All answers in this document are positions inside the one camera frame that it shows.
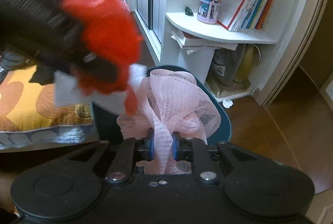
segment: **white bookshelf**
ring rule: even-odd
[[[278,39],[269,37],[262,30],[240,29],[239,32],[229,32],[219,24],[211,25],[202,23],[196,18],[196,13],[194,13],[193,17],[187,16],[182,12],[168,12],[165,15],[176,28],[210,41],[234,44],[256,43],[273,45],[278,42]]]
[[[230,91],[226,90],[226,97],[217,98],[217,101],[251,95],[256,89],[261,91],[287,50],[306,1],[274,0],[265,21],[265,30],[229,32],[219,24],[209,25],[197,20],[199,0],[166,0],[164,37],[157,65],[178,65],[204,83],[215,48],[234,50],[238,44],[255,43],[259,45],[262,58],[258,66],[253,66],[248,77],[251,86],[243,92],[230,87]],[[192,9],[194,17],[185,15],[186,6]],[[199,39],[179,37],[179,31]]]

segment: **white tag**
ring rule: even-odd
[[[225,107],[225,108],[231,108],[231,106],[233,105],[233,101],[232,100],[223,100],[222,101],[222,105]]]
[[[89,62],[91,62],[92,60],[94,60],[94,59],[96,59],[96,54],[95,53],[90,53],[90,54],[88,54],[87,56],[85,56],[84,58],[83,58],[83,61],[85,62],[85,63],[89,63]]]
[[[139,88],[142,79],[147,76],[147,67],[140,64],[132,64],[129,66],[128,85],[131,86],[134,92]],[[113,92],[109,95],[102,94],[97,91],[91,95],[85,96],[79,87],[77,87],[77,79],[69,76],[61,71],[54,73],[55,80],[55,106],[69,106],[81,103],[89,104],[94,101],[101,108],[113,114],[125,113],[124,101],[127,97],[125,92]]]
[[[217,72],[220,76],[224,76],[224,72],[225,72],[225,66],[219,66],[217,69]]]

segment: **bed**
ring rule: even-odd
[[[11,71],[0,84],[0,153],[98,140],[90,105],[55,107],[54,84],[29,83],[35,71]]]

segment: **wooden board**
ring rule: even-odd
[[[223,85],[210,71],[208,72],[206,82],[210,86],[216,98],[225,98],[231,95],[247,92],[251,85],[248,80],[245,80],[242,83],[233,81],[229,86]]]

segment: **door frame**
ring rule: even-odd
[[[259,105],[268,105],[277,97],[307,51],[320,24],[327,0],[306,0],[296,30],[281,60],[261,91],[254,94]]]
[[[325,99],[326,103],[329,105],[331,110],[333,111],[333,100],[326,91],[327,87],[332,83],[332,81],[333,81],[333,73],[331,73],[327,81],[325,81],[324,85],[319,89],[319,92],[322,95],[322,97]]]

